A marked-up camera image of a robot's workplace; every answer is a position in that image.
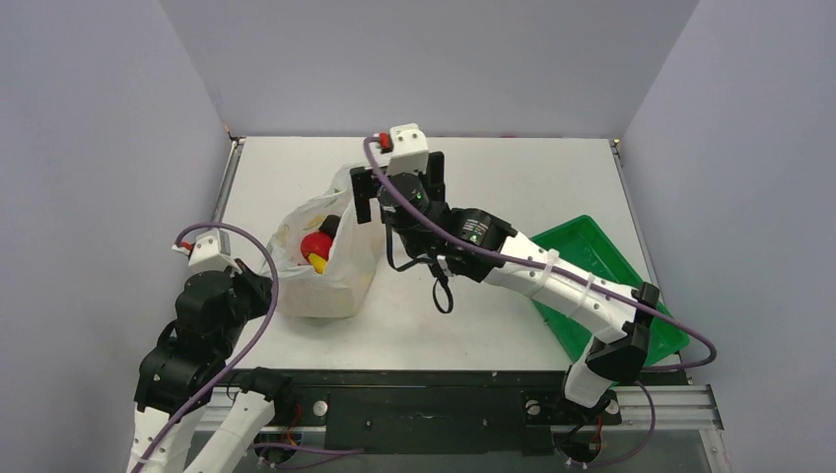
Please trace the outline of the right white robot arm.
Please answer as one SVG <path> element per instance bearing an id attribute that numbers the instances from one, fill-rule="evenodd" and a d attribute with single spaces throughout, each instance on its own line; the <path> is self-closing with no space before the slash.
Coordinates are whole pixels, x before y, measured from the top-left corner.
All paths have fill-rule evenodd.
<path id="1" fill-rule="evenodd" d="M 568 368 L 555 396 L 557 410 L 564 418 L 582 420 L 602 407 L 601 399 L 612 384 L 637 379 L 648 357 L 652 312 L 660 302 L 660 290 L 650 283 L 633 288 L 598 278 L 483 210 L 450 207 L 444 200 L 443 163 L 442 153 L 434 152 L 426 171 L 396 174 L 390 181 L 437 227 L 474 246 L 499 252 L 502 260 L 468 251 L 440 237 L 415 220 L 373 171 L 363 167 L 350 171 L 358 223 L 371 220 L 371 201 L 377 199 L 385 244 L 391 246 L 392 237 L 398 235 L 410 258 L 396 266 L 396 271 L 425 265 L 446 294 L 451 291 L 452 276 L 502 287 L 585 327 L 592 339 Z"/>

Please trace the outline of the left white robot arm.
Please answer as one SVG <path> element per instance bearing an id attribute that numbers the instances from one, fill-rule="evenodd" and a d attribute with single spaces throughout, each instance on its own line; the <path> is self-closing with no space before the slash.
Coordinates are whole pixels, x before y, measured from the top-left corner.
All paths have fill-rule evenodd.
<path id="1" fill-rule="evenodd" d="M 239 391 L 213 437 L 186 459 L 215 385 L 241 358 L 234 349 L 244 327 L 273 314 L 277 292 L 275 280 L 246 267 L 186 280 L 174 320 L 140 364 L 128 471 L 231 472 L 262 428 L 297 418 L 291 378 L 252 369 L 238 376 Z"/>

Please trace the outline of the white plastic bag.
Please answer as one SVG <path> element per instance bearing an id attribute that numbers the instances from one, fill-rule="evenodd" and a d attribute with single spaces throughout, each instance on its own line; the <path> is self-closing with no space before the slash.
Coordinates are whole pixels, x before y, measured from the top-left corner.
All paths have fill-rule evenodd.
<path id="1" fill-rule="evenodd" d="M 279 274 L 276 311 L 288 317 L 346 318 L 355 315 L 367 294 L 384 252 L 379 217 L 358 225 L 349 172 L 339 169 L 326 191 L 288 213 L 267 243 Z M 300 242 L 327 215 L 341 223 L 327 267 L 317 274 L 300 252 Z"/>

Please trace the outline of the long yellow fake banana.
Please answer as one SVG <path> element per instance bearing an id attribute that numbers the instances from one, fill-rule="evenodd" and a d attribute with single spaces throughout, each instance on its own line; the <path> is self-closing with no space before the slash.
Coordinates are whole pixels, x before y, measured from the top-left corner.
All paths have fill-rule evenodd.
<path id="1" fill-rule="evenodd" d="M 307 256 L 307 261 L 313 267 L 314 271 L 317 274 L 323 274 L 328 263 L 326 258 L 316 253 L 309 253 Z"/>

